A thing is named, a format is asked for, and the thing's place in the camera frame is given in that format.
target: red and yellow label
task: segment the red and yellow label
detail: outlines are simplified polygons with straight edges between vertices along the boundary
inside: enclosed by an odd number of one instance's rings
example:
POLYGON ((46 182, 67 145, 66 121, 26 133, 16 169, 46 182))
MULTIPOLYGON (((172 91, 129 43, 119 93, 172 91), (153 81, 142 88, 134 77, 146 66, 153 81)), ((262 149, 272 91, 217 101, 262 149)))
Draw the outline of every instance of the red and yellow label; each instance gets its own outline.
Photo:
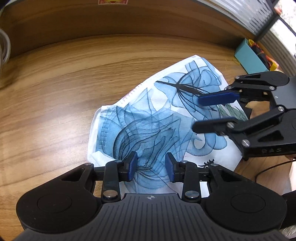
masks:
POLYGON ((127 4, 128 0, 99 0, 98 4, 127 4))

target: silver bolt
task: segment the silver bolt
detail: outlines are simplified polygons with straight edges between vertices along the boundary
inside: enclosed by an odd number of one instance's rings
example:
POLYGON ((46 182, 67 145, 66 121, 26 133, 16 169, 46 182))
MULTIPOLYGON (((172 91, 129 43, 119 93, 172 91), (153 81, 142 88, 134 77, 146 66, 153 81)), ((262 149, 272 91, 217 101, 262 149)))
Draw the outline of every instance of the silver bolt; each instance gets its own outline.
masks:
POLYGON ((115 190, 106 190, 103 192, 103 196, 107 199, 116 198, 118 196, 118 192, 115 190))
POLYGON ((227 122, 226 126, 230 129, 234 128, 234 123, 233 122, 227 122))
POLYGON ((200 196, 200 193, 197 191, 190 190, 185 192, 185 197, 188 199, 197 199, 199 196, 200 196))
POLYGON ((250 147, 250 142, 249 142, 249 140, 247 140, 247 139, 243 139, 243 140, 242 140, 242 145, 243 145, 243 147, 246 147, 246 148, 250 147))

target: teal box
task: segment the teal box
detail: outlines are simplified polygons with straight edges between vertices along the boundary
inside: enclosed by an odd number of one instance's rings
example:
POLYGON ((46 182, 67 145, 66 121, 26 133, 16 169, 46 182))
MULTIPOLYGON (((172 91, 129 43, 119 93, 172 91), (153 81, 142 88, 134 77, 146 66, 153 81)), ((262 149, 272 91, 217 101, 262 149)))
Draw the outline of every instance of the teal box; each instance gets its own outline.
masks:
POLYGON ((236 48, 234 56, 248 74, 269 71, 254 51, 249 47, 247 39, 244 39, 236 48))

